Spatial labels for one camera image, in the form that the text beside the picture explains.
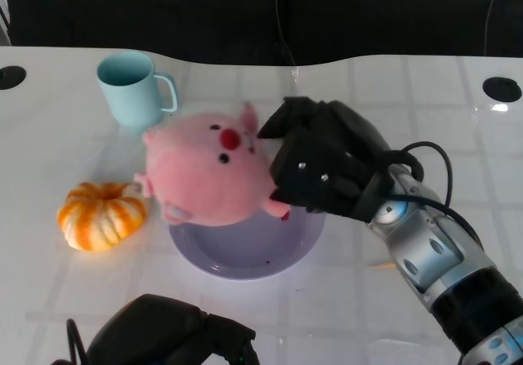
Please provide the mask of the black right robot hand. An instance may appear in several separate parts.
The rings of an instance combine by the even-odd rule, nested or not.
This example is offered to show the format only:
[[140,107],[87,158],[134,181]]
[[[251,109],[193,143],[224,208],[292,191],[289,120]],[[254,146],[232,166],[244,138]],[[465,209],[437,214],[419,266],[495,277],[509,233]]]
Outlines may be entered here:
[[258,136],[282,143],[270,165],[275,201],[369,223],[394,185],[389,145],[342,102],[286,97]]

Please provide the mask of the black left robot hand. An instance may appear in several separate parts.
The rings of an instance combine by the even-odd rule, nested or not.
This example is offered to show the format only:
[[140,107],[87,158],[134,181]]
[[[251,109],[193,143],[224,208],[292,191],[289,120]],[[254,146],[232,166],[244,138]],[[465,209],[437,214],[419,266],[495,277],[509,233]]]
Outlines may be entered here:
[[165,296],[139,296],[96,334],[82,364],[259,364],[256,332],[232,319]]

